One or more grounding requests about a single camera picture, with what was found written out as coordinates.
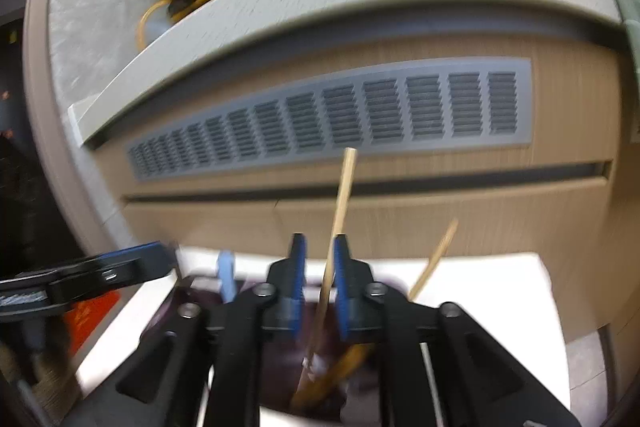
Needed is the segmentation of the blue plastic spoon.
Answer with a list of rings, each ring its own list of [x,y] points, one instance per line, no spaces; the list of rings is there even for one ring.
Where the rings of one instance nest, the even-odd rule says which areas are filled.
[[[217,277],[220,282],[219,292],[223,303],[231,303],[238,293],[234,278],[235,257],[231,251],[221,251],[217,259]]]

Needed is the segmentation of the wooden chopstick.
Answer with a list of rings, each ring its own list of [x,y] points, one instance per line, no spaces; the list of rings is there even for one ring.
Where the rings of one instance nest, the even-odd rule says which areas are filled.
[[[312,320],[311,332],[308,339],[303,363],[303,379],[306,379],[311,373],[312,361],[314,361],[314,356],[316,355],[320,343],[322,327],[324,324],[324,319],[326,318],[326,310],[329,306],[330,291],[334,280],[334,241],[337,235],[343,233],[348,201],[350,193],[352,193],[352,180],[354,179],[356,161],[356,148],[345,148],[341,178],[340,183],[338,184],[337,198],[335,202],[334,216],[329,239],[329,248],[328,253],[326,254],[326,267],[324,268],[323,272],[319,301],[316,311],[314,311],[314,319]]]
[[[419,317],[426,315],[426,323],[433,324],[435,311],[413,302],[434,273],[440,259],[449,249],[456,235],[459,221],[451,220],[430,261],[419,275],[408,295],[373,280],[366,287],[366,296],[378,311],[378,330],[366,343],[350,343],[349,349],[326,373],[316,381],[304,384],[292,398],[293,409],[322,400],[341,379],[354,373],[374,348],[382,351],[380,385],[383,395],[390,399],[393,418],[400,421],[403,413],[415,407],[427,418],[435,417],[432,403],[433,386],[423,360],[419,335]]]

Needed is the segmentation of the white plastic spoon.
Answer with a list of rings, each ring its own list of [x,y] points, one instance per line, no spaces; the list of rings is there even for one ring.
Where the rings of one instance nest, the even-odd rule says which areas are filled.
[[[315,353],[312,358],[303,359],[303,369],[300,374],[300,381],[306,383],[307,381],[316,381],[323,376],[328,370],[328,362],[322,355]]]

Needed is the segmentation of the maroon plastic utensil holder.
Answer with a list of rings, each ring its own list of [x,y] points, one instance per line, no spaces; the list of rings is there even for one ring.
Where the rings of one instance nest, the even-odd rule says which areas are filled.
[[[231,291],[240,293],[251,288],[254,279],[219,280],[210,273],[188,275],[169,291],[151,321],[140,335],[145,339],[168,320],[169,315],[183,303],[196,303],[201,307],[219,307],[227,302]],[[305,421],[343,426],[379,426],[382,424],[378,397],[378,361],[370,352],[358,369],[341,379],[322,400],[293,409],[291,400],[302,371],[304,343],[311,331],[316,311],[320,283],[314,281],[305,288],[303,323],[300,336],[268,341],[262,356],[260,375],[260,405],[267,413],[281,413]]]

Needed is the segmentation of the green checked towel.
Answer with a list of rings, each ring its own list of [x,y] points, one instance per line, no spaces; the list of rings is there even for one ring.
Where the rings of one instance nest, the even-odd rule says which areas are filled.
[[[634,82],[636,83],[636,101],[630,141],[639,142],[639,90],[640,90],[640,4],[639,0],[615,0],[620,19],[626,31],[629,53],[634,64]]]

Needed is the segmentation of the white tablecloth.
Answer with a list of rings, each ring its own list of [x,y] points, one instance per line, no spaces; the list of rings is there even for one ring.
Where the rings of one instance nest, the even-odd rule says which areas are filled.
[[[241,255],[238,258],[239,278],[266,274],[268,261],[274,258]],[[386,277],[405,287],[414,283],[425,261],[378,260],[372,262],[376,277]],[[169,296],[175,282],[173,275],[144,283],[131,298],[119,303],[108,315],[113,319],[103,335],[88,351],[77,371],[81,390],[87,395],[80,403],[96,396],[96,387],[116,369],[125,355],[138,347],[143,326],[153,323],[154,313]],[[565,410],[570,409],[568,364],[561,331],[560,318],[552,297],[551,282],[544,264],[536,254],[507,256],[446,258],[436,268],[431,282],[426,283],[416,302],[420,305],[441,305],[452,300],[509,351],[516,361],[550,392]],[[365,405],[373,398],[362,398],[358,404],[352,399],[345,405],[344,421],[349,426],[373,426],[373,415],[364,417]],[[289,413],[277,413],[276,406],[263,407],[260,419],[266,426],[329,426],[331,421],[294,419]],[[507,426],[580,426],[568,411],[564,421],[508,421]]]

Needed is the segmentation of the grey ventilation grille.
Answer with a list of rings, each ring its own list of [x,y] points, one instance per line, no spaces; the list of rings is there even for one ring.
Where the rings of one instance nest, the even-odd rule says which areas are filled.
[[[129,142],[140,181],[363,155],[527,145],[533,66],[521,57],[355,68],[207,107]]]

